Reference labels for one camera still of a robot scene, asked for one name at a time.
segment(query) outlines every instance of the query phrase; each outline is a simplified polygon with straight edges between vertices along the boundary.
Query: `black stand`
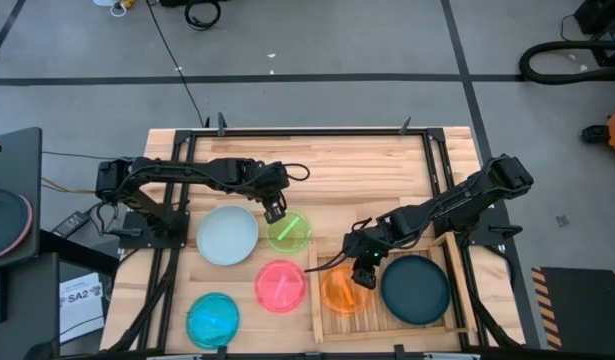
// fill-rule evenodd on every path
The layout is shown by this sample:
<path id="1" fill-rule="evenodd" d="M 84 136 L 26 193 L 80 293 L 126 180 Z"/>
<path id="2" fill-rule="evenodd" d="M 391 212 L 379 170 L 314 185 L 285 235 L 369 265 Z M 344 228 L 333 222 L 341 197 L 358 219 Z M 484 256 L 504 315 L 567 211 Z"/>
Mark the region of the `black stand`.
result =
<path id="1" fill-rule="evenodd" d="M 78 245 L 58 235 L 45 230 L 40 230 L 40 253 L 57 253 L 61 261 L 76 266 L 82 266 L 89 270 L 114 276 L 118 268 L 118 259 Z"/>

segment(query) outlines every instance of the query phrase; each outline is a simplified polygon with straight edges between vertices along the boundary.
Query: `white plate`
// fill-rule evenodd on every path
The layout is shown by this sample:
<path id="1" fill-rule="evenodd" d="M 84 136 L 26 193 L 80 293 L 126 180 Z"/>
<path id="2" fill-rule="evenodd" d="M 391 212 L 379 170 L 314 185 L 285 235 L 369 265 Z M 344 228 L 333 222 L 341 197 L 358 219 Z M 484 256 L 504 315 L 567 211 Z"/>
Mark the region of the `white plate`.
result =
<path id="1" fill-rule="evenodd" d="M 198 227 L 196 245 L 212 264 L 234 265 L 243 261 L 258 242 L 258 222 L 249 210 L 225 206 L 212 210 Z"/>

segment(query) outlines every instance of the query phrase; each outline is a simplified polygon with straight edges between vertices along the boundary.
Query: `paper sheet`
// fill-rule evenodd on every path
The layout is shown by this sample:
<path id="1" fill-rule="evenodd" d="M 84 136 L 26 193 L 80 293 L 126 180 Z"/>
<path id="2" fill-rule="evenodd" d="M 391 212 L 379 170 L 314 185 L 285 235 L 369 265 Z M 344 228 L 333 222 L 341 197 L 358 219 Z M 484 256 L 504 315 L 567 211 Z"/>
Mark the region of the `paper sheet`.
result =
<path id="1" fill-rule="evenodd" d="M 60 283 L 60 343 L 88 334 L 105 326 L 103 319 L 103 286 L 98 274 L 92 273 Z"/>

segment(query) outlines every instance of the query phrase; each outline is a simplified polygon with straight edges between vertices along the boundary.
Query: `round black object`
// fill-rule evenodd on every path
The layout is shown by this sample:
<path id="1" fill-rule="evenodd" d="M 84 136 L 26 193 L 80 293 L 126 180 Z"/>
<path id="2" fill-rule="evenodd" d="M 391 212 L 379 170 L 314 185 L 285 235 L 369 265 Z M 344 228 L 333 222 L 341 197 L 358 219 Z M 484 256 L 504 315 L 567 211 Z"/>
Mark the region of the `round black object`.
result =
<path id="1" fill-rule="evenodd" d="M 31 224 L 31 206 L 20 195 L 0 190 L 0 256 L 24 238 Z"/>
<path id="2" fill-rule="evenodd" d="M 380 292 L 392 314 L 412 325 L 435 322 L 449 306 L 447 277 L 438 265 L 422 256 L 403 256 L 389 264 Z"/>

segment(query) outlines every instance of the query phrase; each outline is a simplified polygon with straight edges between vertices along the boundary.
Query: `black vacuum hose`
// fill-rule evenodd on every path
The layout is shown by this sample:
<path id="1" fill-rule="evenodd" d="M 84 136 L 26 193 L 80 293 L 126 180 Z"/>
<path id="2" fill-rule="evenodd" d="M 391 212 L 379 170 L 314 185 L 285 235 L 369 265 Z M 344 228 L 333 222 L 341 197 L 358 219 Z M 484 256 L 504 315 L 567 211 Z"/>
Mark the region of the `black vacuum hose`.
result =
<path id="1" fill-rule="evenodd" d="M 615 41 L 553 41 L 532 46 L 520 57 L 520 62 L 518 64 L 520 73 L 533 82 L 545 85 L 565 85 L 594 80 L 615 81 L 615 67 L 571 75 L 546 75 L 537 73 L 529 65 L 531 58 L 538 53 L 564 49 L 615 50 Z"/>

